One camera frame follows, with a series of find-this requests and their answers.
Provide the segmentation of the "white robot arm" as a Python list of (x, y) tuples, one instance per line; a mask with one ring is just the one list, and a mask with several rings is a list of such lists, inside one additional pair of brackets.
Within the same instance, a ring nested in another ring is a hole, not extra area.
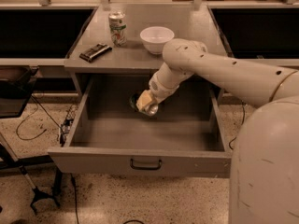
[(153, 115), (179, 84), (198, 75), (254, 106), (231, 159), (229, 224), (299, 224), (299, 73), (206, 52), (173, 39), (137, 109)]

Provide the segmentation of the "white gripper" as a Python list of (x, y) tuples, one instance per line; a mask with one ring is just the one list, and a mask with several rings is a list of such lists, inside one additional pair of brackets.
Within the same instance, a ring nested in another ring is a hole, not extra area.
[(191, 72), (175, 70), (163, 63), (149, 80), (149, 90), (144, 90), (139, 96), (137, 108), (143, 110), (149, 105), (161, 103), (176, 92), (181, 82), (191, 76)]

